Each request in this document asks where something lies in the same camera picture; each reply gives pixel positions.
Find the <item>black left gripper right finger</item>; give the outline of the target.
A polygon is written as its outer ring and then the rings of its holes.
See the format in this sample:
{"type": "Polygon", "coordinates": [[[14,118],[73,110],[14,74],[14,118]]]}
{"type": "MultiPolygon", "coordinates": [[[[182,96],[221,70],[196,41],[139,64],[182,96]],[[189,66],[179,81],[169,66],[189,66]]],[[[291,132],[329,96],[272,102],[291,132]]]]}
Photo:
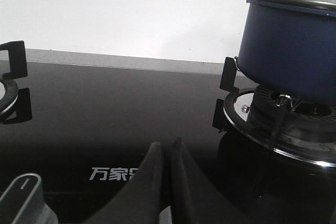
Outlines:
{"type": "Polygon", "coordinates": [[[174,223],[249,223],[213,186],[181,139],[170,151],[174,223]]]}

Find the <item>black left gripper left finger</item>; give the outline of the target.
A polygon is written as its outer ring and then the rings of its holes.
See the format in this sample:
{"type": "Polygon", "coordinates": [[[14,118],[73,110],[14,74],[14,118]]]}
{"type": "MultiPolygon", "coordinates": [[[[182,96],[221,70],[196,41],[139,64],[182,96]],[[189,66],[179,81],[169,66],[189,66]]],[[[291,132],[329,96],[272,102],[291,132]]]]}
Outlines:
{"type": "Polygon", "coordinates": [[[158,223],[163,168],[162,145],[153,142],[132,179],[85,223],[158,223]]]}

